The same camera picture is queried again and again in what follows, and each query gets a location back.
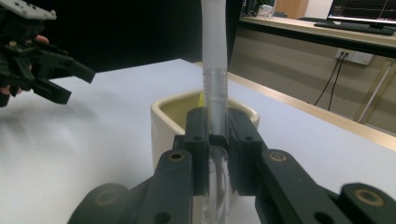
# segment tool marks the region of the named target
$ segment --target computer screen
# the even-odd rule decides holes
[[[333,0],[328,20],[396,26],[396,0]]]

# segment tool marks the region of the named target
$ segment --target clear plastic tube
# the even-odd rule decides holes
[[[226,0],[201,0],[203,17],[203,66],[205,114],[210,135],[228,139]],[[228,155],[210,146],[209,183],[203,200],[203,224],[226,224],[229,215],[230,181]]]
[[[209,134],[227,138],[228,86],[226,69],[204,71],[205,112]]]

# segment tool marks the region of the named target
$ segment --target desk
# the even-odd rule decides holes
[[[391,146],[231,79],[230,97],[261,114],[267,146],[291,153],[318,184],[338,192],[363,182],[396,198]],[[2,223],[64,224],[93,188],[132,188],[152,176],[149,107],[201,89],[202,68],[174,60],[97,74],[91,85],[73,77],[56,82],[73,92],[68,105],[25,92],[0,109]],[[233,223],[259,223],[251,197],[238,198],[231,213]]]
[[[301,39],[336,48],[353,49],[396,58],[396,35],[371,35],[314,26],[312,21],[298,21],[273,17],[271,19],[241,18],[239,27],[273,35]]]

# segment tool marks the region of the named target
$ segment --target power outlet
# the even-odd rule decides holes
[[[355,54],[355,51],[350,50],[350,49],[338,49],[337,53],[335,54],[335,58],[339,59],[341,53],[347,54],[347,56],[345,56],[344,58],[344,54],[341,56],[341,59],[344,59],[344,61],[351,61],[353,58],[353,55]]]
[[[352,59],[350,60],[353,63],[361,63],[364,65],[367,65],[370,63],[370,61],[373,58],[373,54],[368,54],[368,53],[363,53],[363,52],[358,52],[356,51],[353,54]]]

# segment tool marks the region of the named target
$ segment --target robotic hand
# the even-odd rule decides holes
[[[49,79],[75,76],[91,83],[95,73],[66,51],[35,40],[45,28],[44,20],[56,20],[55,12],[21,0],[0,0],[0,88],[9,87],[12,96],[20,89],[33,90],[65,105],[71,92]],[[9,95],[0,93],[0,106],[8,100]]]

